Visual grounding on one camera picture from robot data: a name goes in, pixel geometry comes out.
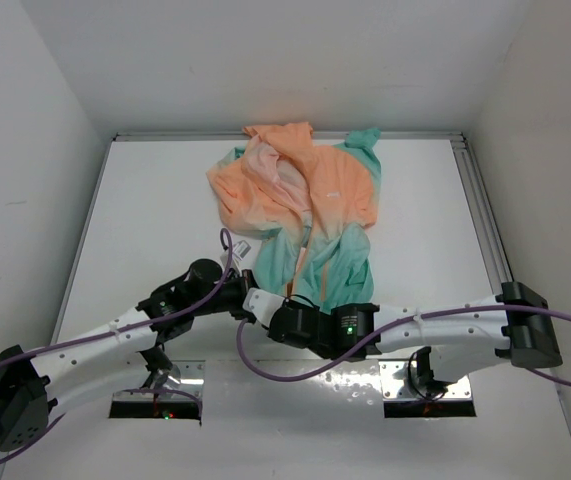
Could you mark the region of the orange and teal jacket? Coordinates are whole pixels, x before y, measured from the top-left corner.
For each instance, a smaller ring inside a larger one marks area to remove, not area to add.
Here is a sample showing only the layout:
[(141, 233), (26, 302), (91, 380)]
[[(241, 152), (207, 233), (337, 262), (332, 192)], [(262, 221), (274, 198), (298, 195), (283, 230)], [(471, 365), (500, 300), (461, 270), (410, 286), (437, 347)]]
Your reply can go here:
[(262, 290), (299, 295), (322, 312), (374, 293), (367, 229), (378, 218), (382, 168), (377, 128), (317, 145), (308, 123), (255, 125), (249, 140), (211, 167), (221, 221), (259, 239), (253, 275)]

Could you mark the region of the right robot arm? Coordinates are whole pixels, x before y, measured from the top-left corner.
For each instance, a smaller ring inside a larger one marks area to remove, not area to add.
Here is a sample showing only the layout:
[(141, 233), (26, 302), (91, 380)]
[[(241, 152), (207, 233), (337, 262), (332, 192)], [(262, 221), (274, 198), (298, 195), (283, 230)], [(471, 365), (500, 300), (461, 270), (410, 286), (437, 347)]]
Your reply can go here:
[(250, 293), (246, 305), (271, 340), (323, 359), (360, 361), (414, 348), (406, 382), (422, 395), (440, 394), (502, 362), (524, 369), (562, 363), (547, 301), (520, 282), (505, 282), (499, 294), (450, 307), (444, 316), (371, 303), (323, 313), (303, 299), (263, 290)]

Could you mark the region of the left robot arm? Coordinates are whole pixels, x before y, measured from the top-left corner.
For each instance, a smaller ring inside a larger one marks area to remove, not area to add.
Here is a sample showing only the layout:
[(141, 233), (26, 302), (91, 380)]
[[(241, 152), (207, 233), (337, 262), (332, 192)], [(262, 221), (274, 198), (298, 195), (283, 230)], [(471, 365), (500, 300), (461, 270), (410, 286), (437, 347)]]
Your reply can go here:
[(165, 343), (195, 318), (228, 313), (260, 317), (262, 292), (251, 271), (194, 261), (109, 323), (48, 348), (15, 345), (0, 353), (0, 451), (12, 452), (70, 410), (116, 391), (140, 389), (172, 368)]

